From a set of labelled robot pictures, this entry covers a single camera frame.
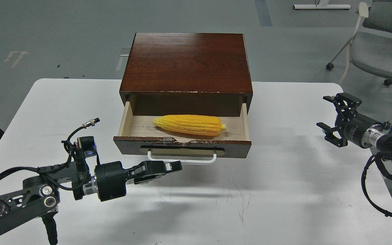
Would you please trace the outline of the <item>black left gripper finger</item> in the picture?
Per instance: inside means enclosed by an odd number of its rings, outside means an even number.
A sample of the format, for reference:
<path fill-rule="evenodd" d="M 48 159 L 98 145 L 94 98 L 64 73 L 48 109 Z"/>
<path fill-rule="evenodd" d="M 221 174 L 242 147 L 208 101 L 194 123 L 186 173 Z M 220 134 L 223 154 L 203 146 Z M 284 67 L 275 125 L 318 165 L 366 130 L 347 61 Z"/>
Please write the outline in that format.
<path fill-rule="evenodd" d="M 134 184 L 138 185 L 138 184 L 145 184 L 148 183 L 151 180 L 163 177 L 164 175 L 166 175 L 166 172 L 159 172 L 159 173 L 151 173 L 151 172 L 141 172 L 135 175 L 134 177 Z"/>
<path fill-rule="evenodd" d="M 131 176 L 162 176 L 182 170 L 181 161 L 146 160 L 130 169 Z"/>

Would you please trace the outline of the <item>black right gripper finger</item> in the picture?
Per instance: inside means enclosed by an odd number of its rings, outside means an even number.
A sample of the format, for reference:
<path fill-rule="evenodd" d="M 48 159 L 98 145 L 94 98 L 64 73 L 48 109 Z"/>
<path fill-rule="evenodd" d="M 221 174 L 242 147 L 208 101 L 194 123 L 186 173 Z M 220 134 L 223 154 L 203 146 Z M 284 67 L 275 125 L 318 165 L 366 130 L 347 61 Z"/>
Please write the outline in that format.
<path fill-rule="evenodd" d="M 357 114 L 357 107 L 361 105 L 362 100 L 349 93 L 337 93 L 335 96 L 324 96 L 325 101 L 331 102 L 337 112 L 335 126 L 345 126 Z"/>
<path fill-rule="evenodd" d="M 334 135 L 334 132 L 341 132 L 343 133 L 344 126 L 335 126 L 331 128 L 327 124 L 324 124 L 323 122 L 318 122 L 317 127 L 320 127 L 325 134 L 325 140 L 330 142 L 331 144 L 337 146 L 337 147 L 344 147 L 347 146 L 347 138 L 341 136 L 340 138 L 336 137 Z"/>

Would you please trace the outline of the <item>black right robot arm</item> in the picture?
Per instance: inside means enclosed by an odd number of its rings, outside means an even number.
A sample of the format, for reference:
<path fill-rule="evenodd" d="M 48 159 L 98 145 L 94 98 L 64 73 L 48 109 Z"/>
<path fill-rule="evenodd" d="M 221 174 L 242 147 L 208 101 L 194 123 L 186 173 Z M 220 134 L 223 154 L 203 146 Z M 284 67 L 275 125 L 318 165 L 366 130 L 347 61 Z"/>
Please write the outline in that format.
<path fill-rule="evenodd" d="M 361 99 L 348 93 L 324 96 L 323 99 L 335 106 L 337 117 L 334 127 L 323 122 L 317 126 L 323 130 L 325 140 L 337 147 L 347 146 L 348 142 L 367 149 L 375 146 L 375 162 L 379 171 L 392 180 L 392 127 L 385 133 L 384 124 L 357 112 Z"/>

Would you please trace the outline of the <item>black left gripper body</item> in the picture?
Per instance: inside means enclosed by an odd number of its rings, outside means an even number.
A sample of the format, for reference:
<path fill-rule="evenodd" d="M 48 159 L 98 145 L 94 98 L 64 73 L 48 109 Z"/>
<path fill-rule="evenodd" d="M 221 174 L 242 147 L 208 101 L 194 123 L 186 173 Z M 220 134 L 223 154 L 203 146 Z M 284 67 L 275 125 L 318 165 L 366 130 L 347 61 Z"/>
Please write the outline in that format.
<path fill-rule="evenodd" d="M 100 201 L 124 197 L 127 194 L 126 181 L 134 178 L 132 172 L 137 168 L 124 169 L 120 161 L 97 165 L 94 173 Z"/>

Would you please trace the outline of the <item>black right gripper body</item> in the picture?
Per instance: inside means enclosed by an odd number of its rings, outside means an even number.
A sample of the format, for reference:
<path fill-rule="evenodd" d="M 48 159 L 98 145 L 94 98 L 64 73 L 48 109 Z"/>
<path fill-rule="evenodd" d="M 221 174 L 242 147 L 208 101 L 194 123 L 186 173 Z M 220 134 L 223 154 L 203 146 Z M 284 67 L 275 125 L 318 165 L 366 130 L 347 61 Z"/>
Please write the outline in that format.
<path fill-rule="evenodd" d="M 342 130 L 343 138 L 355 145 L 367 149 L 373 146 L 370 138 L 375 132 L 382 132 L 383 124 L 363 114 L 357 114 L 350 119 Z"/>

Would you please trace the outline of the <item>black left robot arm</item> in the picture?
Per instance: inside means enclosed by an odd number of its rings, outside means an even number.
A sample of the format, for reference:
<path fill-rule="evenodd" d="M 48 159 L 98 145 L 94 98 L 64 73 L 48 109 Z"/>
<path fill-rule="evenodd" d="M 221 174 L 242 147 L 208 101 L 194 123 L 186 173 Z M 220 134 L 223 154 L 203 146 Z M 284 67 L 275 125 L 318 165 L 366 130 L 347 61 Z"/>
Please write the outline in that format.
<path fill-rule="evenodd" d="M 27 178 L 23 189 L 0 195 L 0 236 L 40 217 L 45 225 L 48 241 L 58 243 L 54 216 L 60 203 L 59 184 L 70 182 L 74 185 L 76 200 L 85 195 L 98 195 L 101 201 L 124 197 L 126 183 L 142 184 L 163 177 L 165 174 L 180 171 L 181 162 L 163 162 L 158 160 L 143 161 L 129 169 L 124 169 L 120 161 L 105 163 L 95 167 L 93 176 L 81 177 L 76 164 L 56 170 L 56 166 L 43 167 L 50 170 L 50 179 L 42 176 Z"/>

